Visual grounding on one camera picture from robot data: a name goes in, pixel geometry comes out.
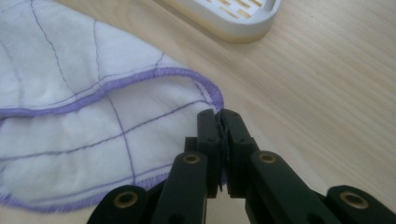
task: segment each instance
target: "wood grain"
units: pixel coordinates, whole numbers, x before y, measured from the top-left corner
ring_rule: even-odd
[[[284,0],[269,33],[235,45],[144,0],[59,0],[212,79],[262,150],[308,186],[363,189],[396,212],[396,1]],[[248,223],[243,202],[209,201],[207,223]],[[0,208],[1,223],[85,223]]]

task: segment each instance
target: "microfiber cloth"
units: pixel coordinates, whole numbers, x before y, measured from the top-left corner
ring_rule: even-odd
[[[209,79],[48,0],[0,0],[0,202],[37,212],[164,180],[196,115],[223,107]]]

